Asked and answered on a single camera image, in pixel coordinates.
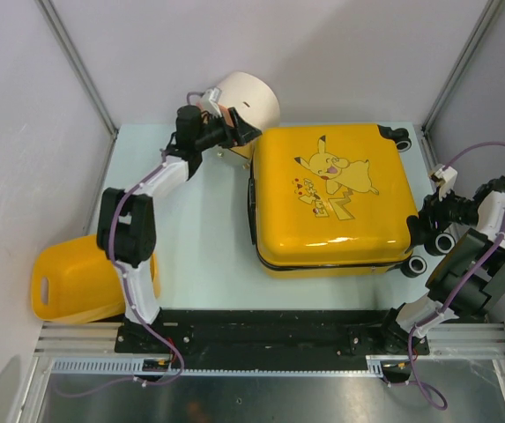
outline white cylinder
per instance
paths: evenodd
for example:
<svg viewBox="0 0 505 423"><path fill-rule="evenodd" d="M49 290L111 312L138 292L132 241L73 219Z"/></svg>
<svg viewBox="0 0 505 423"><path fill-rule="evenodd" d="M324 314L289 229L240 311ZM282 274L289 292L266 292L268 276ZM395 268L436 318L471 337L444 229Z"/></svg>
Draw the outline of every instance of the white cylinder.
<svg viewBox="0 0 505 423"><path fill-rule="evenodd" d="M236 108L242 119L265 131L279 126L279 102L276 94L260 79L244 72L234 72L217 88L217 103L224 108Z"/></svg>

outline black wheel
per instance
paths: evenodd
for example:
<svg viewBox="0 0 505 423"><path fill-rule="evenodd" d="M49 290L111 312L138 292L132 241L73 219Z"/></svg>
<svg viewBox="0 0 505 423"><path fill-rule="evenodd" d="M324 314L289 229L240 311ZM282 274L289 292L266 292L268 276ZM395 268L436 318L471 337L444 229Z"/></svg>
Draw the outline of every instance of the black wheel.
<svg viewBox="0 0 505 423"><path fill-rule="evenodd" d="M395 145L397 146L398 152L406 152L411 148L412 143L410 139L403 139L401 141L397 141Z"/></svg>
<svg viewBox="0 0 505 423"><path fill-rule="evenodd" d="M377 129L382 137L390 139L397 146L398 152L406 152L411 148L411 139L409 138L409 131L405 128L397 128L394 130L389 126L377 125Z"/></svg>
<svg viewBox="0 0 505 423"><path fill-rule="evenodd" d="M446 256L455 245L456 240L452 235L442 233L425 242L425 250L431 256Z"/></svg>
<svg viewBox="0 0 505 423"><path fill-rule="evenodd" d="M421 256L411 256L401 264L401 271L408 278L416 278L427 271L427 262Z"/></svg>

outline pikachu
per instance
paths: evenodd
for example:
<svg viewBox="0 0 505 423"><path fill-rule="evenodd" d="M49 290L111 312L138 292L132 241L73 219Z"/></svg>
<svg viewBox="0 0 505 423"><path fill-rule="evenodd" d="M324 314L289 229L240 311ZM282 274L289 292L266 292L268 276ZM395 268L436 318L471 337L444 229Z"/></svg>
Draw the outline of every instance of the pikachu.
<svg viewBox="0 0 505 423"><path fill-rule="evenodd" d="M369 160L351 162L326 152L326 136L319 138L318 152L313 154L309 161L302 157L296 157L295 161L324 179L326 192L331 195L341 187L361 193L379 194L369 178Z"/></svg>

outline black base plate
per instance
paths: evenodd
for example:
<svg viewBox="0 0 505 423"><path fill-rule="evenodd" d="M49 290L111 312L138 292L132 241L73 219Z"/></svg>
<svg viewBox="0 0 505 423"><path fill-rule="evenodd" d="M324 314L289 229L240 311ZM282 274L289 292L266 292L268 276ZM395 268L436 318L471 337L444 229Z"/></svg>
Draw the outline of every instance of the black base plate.
<svg viewBox="0 0 505 423"><path fill-rule="evenodd" d="M366 370L366 355L386 353L380 328L386 313L166 309L152 327L164 338L171 338L186 368ZM419 355L428 355L427 343L415 345ZM141 325L124 319L115 352L153 355L168 353L168 348Z"/></svg>

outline metal extrusion frame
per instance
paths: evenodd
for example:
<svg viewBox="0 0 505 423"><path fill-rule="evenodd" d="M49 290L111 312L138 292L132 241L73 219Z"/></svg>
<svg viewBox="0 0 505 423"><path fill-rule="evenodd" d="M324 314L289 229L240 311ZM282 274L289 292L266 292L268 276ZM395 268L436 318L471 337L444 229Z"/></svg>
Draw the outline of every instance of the metal extrusion frame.
<svg viewBox="0 0 505 423"><path fill-rule="evenodd" d="M478 19L475 27L473 28L470 37L468 38L465 46L457 58L454 67L450 71L448 79L444 83L438 97L434 101L434 104L430 111L428 112L425 121L422 124L422 128L425 133L430 132L431 128L434 126L436 118L442 111L442 109L448 103L452 93L457 87L458 82L464 75L465 71L468 69L472 58L475 55L479 45L485 38L487 31L492 27L493 23L499 17L503 6L505 5L505 0L489 0L483 9L481 16Z"/></svg>
<svg viewBox="0 0 505 423"><path fill-rule="evenodd" d="M55 6L52 3L52 0L35 0L38 4L42 15L46 19L48 27L50 27L52 34L55 36L56 41L62 48L62 51L66 58L68 59L68 63L71 68L74 70L74 73L78 77L79 83L85 90L88 99L92 102L95 111L101 119L101 122L105 126L106 130L111 136L112 140L115 140L116 135L118 133L118 129L113 123L111 119L111 115L109 114L105 103L101 99L100 94L95 87L95 84L92 78L87 71L87 68L82 61L82 58L79 55L78 50L74 46L68 32L66 31L66 27L64 23L60 19L58 12Z"/></svg>
<svg viewBox="0 0 505 423"><path fill-rule="evenodd" d="M48 379L54 374L137 375L146 359L167 359L166 354L117 354L115 339L120 323L79 326L45 323L36 346L19 410L12 423L34 423L42 408ZM445 323L428 333L430 355L419 360L491 360L505 399L505 327L503 323ZM189 370L185 376L311 376L382 377L381 361L407 360L406 356L366 356L368 370L337 372L262 372ZM144 372L145 375L163 375Z"/></svg>

